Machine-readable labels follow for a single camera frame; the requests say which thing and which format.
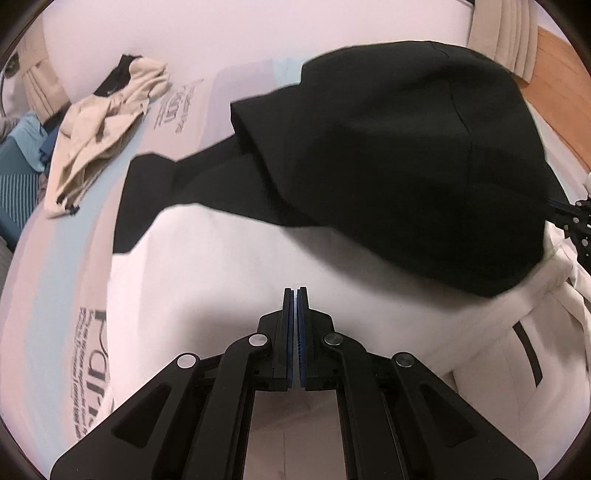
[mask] mattress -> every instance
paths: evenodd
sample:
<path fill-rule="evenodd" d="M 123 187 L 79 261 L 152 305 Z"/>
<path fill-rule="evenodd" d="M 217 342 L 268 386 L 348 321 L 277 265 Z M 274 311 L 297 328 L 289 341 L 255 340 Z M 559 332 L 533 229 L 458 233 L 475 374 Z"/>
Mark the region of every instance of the mattress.
<path fill-rule="evenodd" d="M 221 5 L 181 0 L 175 4 L 174 15 L 169 8 L 162 2 L 138 9 L 133 1 L 58 0 L 44 13 L 47 47 L 72 101 L 93 91 L 121 53 L 167 61 L 176 85 L 215 79 L 216 72 L 223 70 L 222 80 L 218 78 L 220 96 L 212 96 L 213 102 L 218 98 L 221 113 L 209 116 L 210 136 L 196 139 L 199 143 L 189 147 L 188 153 L 232 133 L 224 115 L 229 112 L 228 95 L 239 98 L 296 82 L 304 59 L 350 44 L 433 39 L 465 45 L 472 14 L 468 4 L 457 0 L 391 0 L 373 4 L 372 8 L 337 0 L 271 6 L 263 0 Z M 165 17 L 171 21 L 162 22 Z M 220 23 L 225 25 L 223 29 L 217 27 Z M 116 38 L 108 36 L 110 30 L 121 34 Z M 99 47 L 90 55 L 80 48 L 80 38 L 94 38 Z M 247 62 L 252 63 L 226 70 Z M 264 85 L 259 75 L 262 63 L 270 69 L 266 77 L 269 82 Z M 584 189 L 576 159 L 541 117 L 536 120 L 548 162 L 569 199 L 581 198 Z M 107 314 L 105 323 L 104 312 L 110 268 L 105 276 L 105 266 L 100 263 L 105 253 L 109 259 L 111 256 L 109 239 L 98 238 L 97 234 L 109 232 L 108 228 L 114 230 L 125 173 L 142 144 L 146 148 L 147 125 L 142 125 L 126 150 L 88 192 L 81 205 L 83 215 L 45 220 L 40 211 L 34 212 L 23 231 L 0 301 L 0 413 L 26 455 L 46 477 L 55 460 L 109 414 L 116 397 L 117 402 L 124 401 L 170 353 L 159 352 L 145 369 L 136 370 L 125 365 L 123 355 L 130 349 L 131 338 L 105 327 L 109 321 Z M 96 242 L 102 245 L 100 249 L 92 248 Z M 88 303 L 89 298 L 98 298 L 98 303 Z M 250 326 L 241 328 L 250 331 Z M 228 338 L 218 338 L 219 345 L 235 335 L 230 332 Z M 109 341 L 116 339 L 114 345 L 108 345 L 107 336 Z M 120 360 L 116 373 L 113 354 Z M 137 360 L 150 360 L 150 351 L 143 355 Z M 117 383 L 120 388 L 115 395 L 113 386 Z M 318 426 L 320 419 L 334 438 L 337 419 L 331 401 L 319 395 L 312 402 L 313 409 L 304 408 L 301 424 Z M 261 438 L 266 439 L 259 443 L 263 452 L 275 448 L 278 442 L 275 433 L 264 429 L 261 412 L 279 415 L 280 406 L 258 401 L 256 409 L 259 413 L 255 424 L 258 422 Z M 297 442 L 304 431 L 295 427 L 290 438 Z M 339 455 L 338 448 L 330 448 L 333 455 Z M 290 462 L 296 468 L 297 460 L 291 458 Z M 253 478 L 264 478 L 263 467 L 256 455 L 251 456 L 248 468 Z"/>

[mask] light blue clothing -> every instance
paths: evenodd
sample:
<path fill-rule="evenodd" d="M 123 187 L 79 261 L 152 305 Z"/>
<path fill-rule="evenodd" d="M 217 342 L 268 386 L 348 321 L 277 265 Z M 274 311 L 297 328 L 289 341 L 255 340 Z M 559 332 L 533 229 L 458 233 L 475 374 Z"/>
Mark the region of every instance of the light blue clothing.
<path fill-rule="evenodd" d="M 301 69 L 306 63 L 305 59 L 274 60 L 273 71 L 279 88 L 288 85 L 296 85 L 301 82 Z"/>
<path fill-rule="evenodd" d="M 47 138 L 47 133 L 41 126 L 34 112 L 29 112 L 21 118 L 15 129 L 8 134 L 16 141 L 23 156 L 33 170 L 42 173 L 45 165 L 41 163 L 40 148 Z"/>

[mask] beige jacket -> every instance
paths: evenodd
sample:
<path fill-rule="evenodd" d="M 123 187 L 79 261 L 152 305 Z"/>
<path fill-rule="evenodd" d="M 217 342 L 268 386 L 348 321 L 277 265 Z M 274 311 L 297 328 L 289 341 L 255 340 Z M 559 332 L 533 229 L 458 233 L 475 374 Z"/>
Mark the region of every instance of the beige jacket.
<path fill-rule="evenodd" d="M 97 177 L 127 144 L 151 99 L 168 89 L 167 66 L 139 58 L 129 84 L 110 97 L 95 95 L 72 105 L 60 127 L 44 201 L 49 217 L 78 210 Z"/>

